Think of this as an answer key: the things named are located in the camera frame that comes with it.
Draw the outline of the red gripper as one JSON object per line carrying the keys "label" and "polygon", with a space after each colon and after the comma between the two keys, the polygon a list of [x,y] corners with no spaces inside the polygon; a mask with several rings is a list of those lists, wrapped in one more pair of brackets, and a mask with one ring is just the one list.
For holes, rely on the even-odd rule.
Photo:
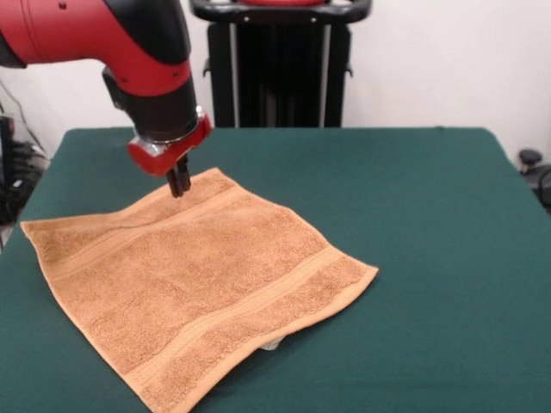
{"label": "red gripper", "polygon": [[198,147],[211,131],[210,119],[204,112],[199,112],[197,125],[189,135],[166,143],[152,143],[135,137],[127,148],[131,159],[146,174],[166,175],[172,196],[180,198],[191,186],[187,154]]}

